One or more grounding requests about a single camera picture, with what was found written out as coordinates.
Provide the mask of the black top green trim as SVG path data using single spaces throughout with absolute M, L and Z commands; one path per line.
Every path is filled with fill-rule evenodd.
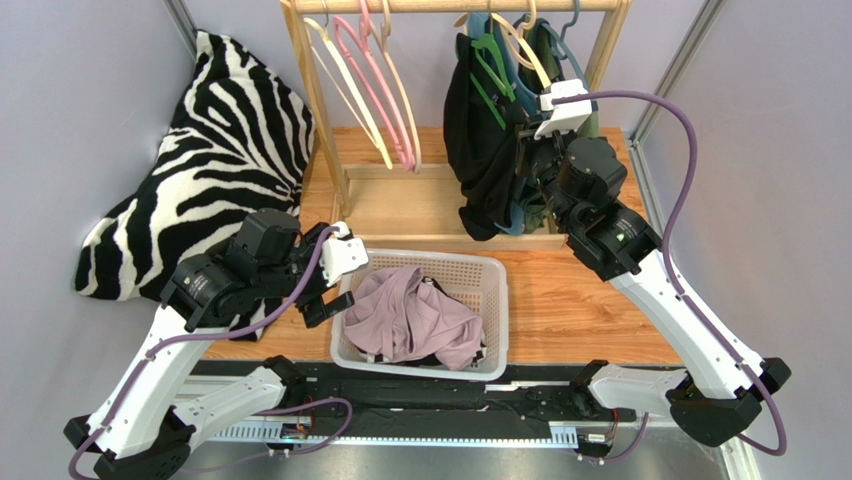
M 520 103 L 500 91 L 477 58 L 473 40 L 455 38 L 457 63 L 443 107 L 447 161 L 465 204 L 458 209 L 466 233 L 488 241 L 511 225 L 517 188 L 515 127 L 524 119 Z

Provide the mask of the cream hanger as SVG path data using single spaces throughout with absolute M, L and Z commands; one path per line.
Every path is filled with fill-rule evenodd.
M 361 70 L 360 65 L 354 59 L 350 50 L 347 49 L 338 34 L 338 28 L 349 26 L 354 28 L 338 15 L 332 16 L 327 1 L 321 2 L 324 14 L 324 23 L 320 25 L 316 20 L 305 17 L 304 25 L 308 28 L 308 43 L 310 51 L 331 80 L 340 98 L 344 101 L 349 111 L 355 117 L 357 123 L 367 135 L 368 140 L 376 148 L 381 160 L 388 170 L 393 169 L 393 161 L 384 137 L 380 133 L 379 125 L 375 119 L 377 114 L 386 126 L 390 125 L 390 116 L 384 105 L 379 100 L 378 94 Z M 329 55 L 336 72 L 343 81 L 340 84 L 332 70 L 325 63 L 317 46 L 313 43 L 311 33 L 316 33 L 319 38 L 319 46 L 324 48 Z

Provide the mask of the pink hanger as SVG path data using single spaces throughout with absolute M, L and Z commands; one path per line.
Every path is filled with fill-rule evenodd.
M 351 30 L 349 26 L 342 26 L 338 28 L 338 34 L 347 49 L 352 52 L 390 116 L 390 125 L 386 127 L 400 165 L 412 172 L 413 146 L 403 102 L 378 42 L 373 36 L 373 30 L 379 32 L 380 28 L 377 28 L 370 19 L 368 3 L 360 1 L 358 6 L 360 8 L 358 26 L 354 28 L 348 22 L 354 30 Z

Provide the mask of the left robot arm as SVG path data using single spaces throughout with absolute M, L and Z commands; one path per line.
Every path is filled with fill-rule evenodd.
M 323 296 L 368 263 L 364 242 L 344 222 L 303 231 L 279 210 L 248 215 L 235 235 L 178 264 L 133 364 L 97 411 L 68 421 L 65 437 L 77 455 L 96 455 L 96 479 L 167 479 L 198 446 L 247 417 L 309 409 L 305 376 L 283 356 L 206 395 L 176 396 L 213 342 L 251 333 L 240 321 L 258 302 L 296 306 L 315 327 L 353 305 L 349 293 Z

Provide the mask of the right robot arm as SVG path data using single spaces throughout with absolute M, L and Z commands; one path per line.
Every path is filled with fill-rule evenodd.
M 573 255 L 624 295 L 676 351 L 670 371 L 590 362 L 576 378 L 586 400 L 671 418 L 697 442 L 742 437 L 790 378 L 789 366 L 746 346 L 690 287 L 641 214 L 618 198 L 626 166 L 602 137 L 515 129 L 517 168 L 542 194 Z

